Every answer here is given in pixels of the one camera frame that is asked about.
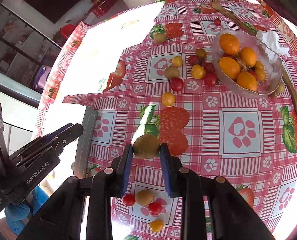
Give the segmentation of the blue gloved hand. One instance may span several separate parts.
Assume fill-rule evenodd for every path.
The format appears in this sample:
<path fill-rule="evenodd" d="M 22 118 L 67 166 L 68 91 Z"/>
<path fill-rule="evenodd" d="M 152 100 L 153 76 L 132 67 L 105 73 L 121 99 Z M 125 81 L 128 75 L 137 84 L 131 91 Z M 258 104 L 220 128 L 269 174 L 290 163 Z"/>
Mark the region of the blue gloved hand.
<path fill-rule="evenodd" d="M 8 225 L 9 229 L 16 235 L 19 235 L 25 227 L 25 224 L 22 222 L 22 220 L 27 218 L 30 213 L 32 213 L 32 215 L 34 216 L 49 198 L 48 195 L 39 186 L 33 189 L 32 194 L 32 211 L 30 210 L 30 207 L 28 205 L 24 204 L 24 202 L 19 205 L 10 204 L 5 208 L 4 213 L 6 224 Z"/>

